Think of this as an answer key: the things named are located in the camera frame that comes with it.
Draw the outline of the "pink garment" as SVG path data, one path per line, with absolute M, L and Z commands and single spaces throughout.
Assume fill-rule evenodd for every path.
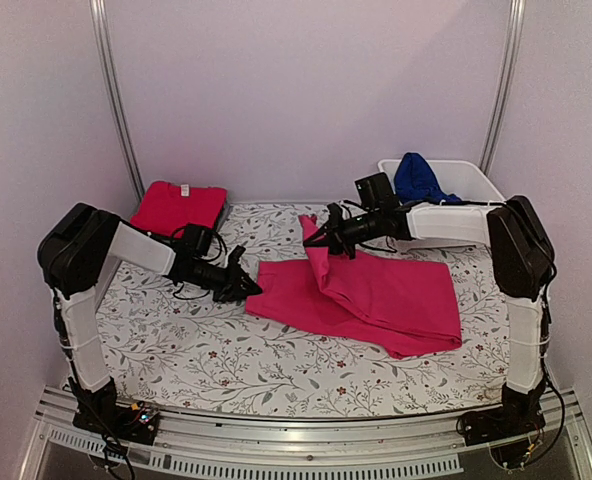
M 461 347 L 460 314 L 446 264 L 363 252 L 349 259 L 327 247 L 305 252 L 303 259 L 260 263 L 262 292 L 247 299 L 247 314 L 378 345 L 397 359 Z

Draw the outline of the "magenta t-shirt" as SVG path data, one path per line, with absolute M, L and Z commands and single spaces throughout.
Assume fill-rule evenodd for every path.
M 146 191 L 129 223 L 164 236 L 172 236 L 187 224 L 214 228 L 226 200 L 227 190 L 220 187 L 156 181 Z

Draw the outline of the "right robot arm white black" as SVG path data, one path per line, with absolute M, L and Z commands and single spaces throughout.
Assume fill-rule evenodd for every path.
M 499 441 L 543 430 L 540 398 L 553 386 L 545 363 L 550 340 L 549 288 L 557 275 L 555 253 L 530 201 L 416 200 L 365 208 L 344 217 L 328 205 L 328 219 L 305 237 L 305 247 L 353 257 L 357 245 L 380 237 L 401 241 L 445 239 L 488 247 L 495 283 L 505 295 L 510 327 L 510 364 L 501 404 L 468 411 L 457 421 L 467 445 Z

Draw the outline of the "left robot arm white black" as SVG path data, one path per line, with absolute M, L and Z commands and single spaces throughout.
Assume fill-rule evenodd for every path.
M 245 272 L 237 246 L 220 267 L 206 259 L 215 231 L 188 224 L 165 237 L 139 229 L 109 211 L 76 204 L 39 245 L 37 260 L 52 292 L 54 327 L 70 365 L 77 400 L 75 427 L 106 440 L 153 444 L 158 410 L 146 403 L 124 407 L 102 355 L 96 321 L 96 285 L 108 258 L 131 263 L 175 284 L 192 284 L 216 303 L 243 301 L 261 287 Z

